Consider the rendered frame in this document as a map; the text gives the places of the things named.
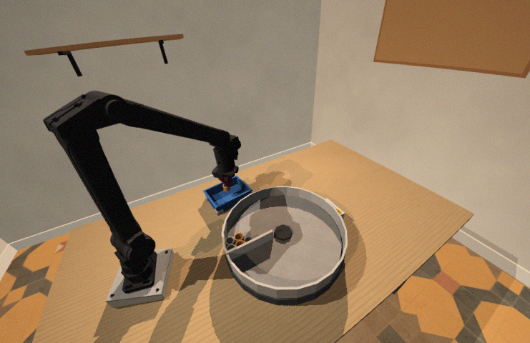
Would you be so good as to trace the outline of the blue crate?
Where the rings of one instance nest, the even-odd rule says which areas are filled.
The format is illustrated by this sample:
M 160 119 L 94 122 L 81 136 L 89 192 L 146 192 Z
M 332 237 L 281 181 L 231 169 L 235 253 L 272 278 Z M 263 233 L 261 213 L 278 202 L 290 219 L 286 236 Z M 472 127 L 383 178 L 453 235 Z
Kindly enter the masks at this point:
M 232 178 L 230 191 L 225 192 L 222 185 L 221 182 L 203 190 L 206 200 L 210 200 L 218 216 L 233 208 L 241 199 L 252 193 L 252 189 L 238 176 Z

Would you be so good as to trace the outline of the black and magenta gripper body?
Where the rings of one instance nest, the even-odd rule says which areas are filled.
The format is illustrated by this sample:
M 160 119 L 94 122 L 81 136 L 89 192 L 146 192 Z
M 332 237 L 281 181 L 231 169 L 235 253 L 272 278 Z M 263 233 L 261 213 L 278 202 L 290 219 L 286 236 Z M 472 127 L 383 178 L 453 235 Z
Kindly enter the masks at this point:
M 215 178 L 229 179 L 230 177 L 234 177 L 235 173 L 238 173 L 238 166 L 235 166 L 233 170 L 231 170 L 230 158 L 227 161 L 223 161 L 222 163 L 218 161 L 216 162 L 217 166 L 212 170 L 212 175 Z

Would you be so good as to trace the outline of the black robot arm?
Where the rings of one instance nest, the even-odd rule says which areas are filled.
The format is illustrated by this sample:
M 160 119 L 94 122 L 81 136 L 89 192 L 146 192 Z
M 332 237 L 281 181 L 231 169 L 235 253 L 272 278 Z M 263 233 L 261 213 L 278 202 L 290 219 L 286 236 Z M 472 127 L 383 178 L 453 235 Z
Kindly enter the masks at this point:
M 120 260 L 125 294 L 154 285 L 156 244 L 134 218 L 99 142 L 97 129 L 120 123 L 205 141 L 215 146 L 216 161 L 230 158 L 231 170 L 241 147 L 238 136 L 227 131 L 101 91 L 82 94 L 43 122 L 67 153 L 113 234 L 110 242 Z

